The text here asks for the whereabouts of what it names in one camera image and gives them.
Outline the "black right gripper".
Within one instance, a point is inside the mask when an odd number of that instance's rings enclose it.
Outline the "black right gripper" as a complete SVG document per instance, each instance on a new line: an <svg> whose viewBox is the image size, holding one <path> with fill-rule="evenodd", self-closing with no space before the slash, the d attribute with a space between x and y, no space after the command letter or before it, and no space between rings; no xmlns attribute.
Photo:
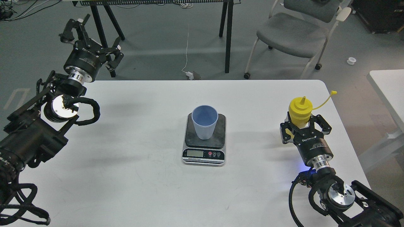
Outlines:
<svg viewBox="0 0 404 227"><path fill-rule="evenodd" d="M282 143L296 145L304 164L312 167L318 156L323 156L327 161L334 157L324 139L325 135L330 134L332 127L320 114L311 115L308 123L308 128L300 129L289 118L280 124L280 133ZM319 125L320 131L315 128L315 124Z"/></svg>

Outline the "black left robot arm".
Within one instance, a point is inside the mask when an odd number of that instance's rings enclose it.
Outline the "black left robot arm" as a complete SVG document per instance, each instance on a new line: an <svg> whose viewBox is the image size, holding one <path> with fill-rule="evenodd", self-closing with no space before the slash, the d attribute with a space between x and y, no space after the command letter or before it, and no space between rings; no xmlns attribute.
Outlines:
<svg viewBox="0 0 404 227"><path fill-rule="evenodd" d="M72 125L91 125L100 118L100 106L86 98L85 83L92 83L105 65L113 73L124 54L118 37L112 47L103 47L89 38L85 24L90 18L70 19L59 35L62 43L73 50L64 70L52 71L48 78L39 79L36 96L8 116L4 127L8 134L1 141L1 211L15 209L14 214L1 213L1 225L17 220L49 225L49 213L33 205L38 188L33 183L19 183L19 174L29 166L53 158L68 142L65 134Z"/></svg>

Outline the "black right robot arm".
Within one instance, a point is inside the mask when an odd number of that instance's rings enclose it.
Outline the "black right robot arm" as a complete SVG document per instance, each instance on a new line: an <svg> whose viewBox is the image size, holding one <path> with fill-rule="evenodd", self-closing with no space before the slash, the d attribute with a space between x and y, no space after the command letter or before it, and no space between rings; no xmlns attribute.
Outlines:
<svg viewBox="0 0 404 227"><path fill-rule="evenodd" d="M321 115L311 115L308 126L299 128L288 114L280 124L283 144L293 143L309 170L300 172L289 190L291 216L301 227L293 208L293 191L297 184L310 188L308 200L314 210L331 216L339 227L400 227L403 213L396 206L355 180L351 185L336 175L329 165L333 158L325 135L332 128Z"/></svg>

